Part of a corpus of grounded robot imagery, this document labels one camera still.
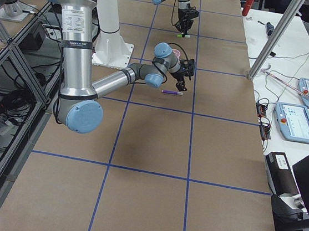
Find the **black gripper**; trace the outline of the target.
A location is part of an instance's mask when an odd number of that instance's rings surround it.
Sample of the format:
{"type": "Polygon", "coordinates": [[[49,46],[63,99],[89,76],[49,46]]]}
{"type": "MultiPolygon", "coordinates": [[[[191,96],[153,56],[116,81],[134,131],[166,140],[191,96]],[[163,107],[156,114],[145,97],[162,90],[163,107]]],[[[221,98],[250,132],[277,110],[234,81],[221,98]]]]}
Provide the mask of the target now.
{"type": "Polygon", "coordinates": [[[179,70],[176,70],[174,73],[171,73],[171,76],[173,76],[177,80],[177,83],[175,84],[175,86],[179,91],[187,91],[187,88],[185,86],[185,79],[184,79],[185,76],[183,76],[183,74],[181,73],[180,68],[179,70]]]}
{"type": "Polygon", "coordinates": [[[178,31],[182,35],[187,35],[188,31],[191,29],[194,19],[199,16],[199,12],[195,9],[178,9],[178,21],[175,24],[178,26],[178,31]]]}

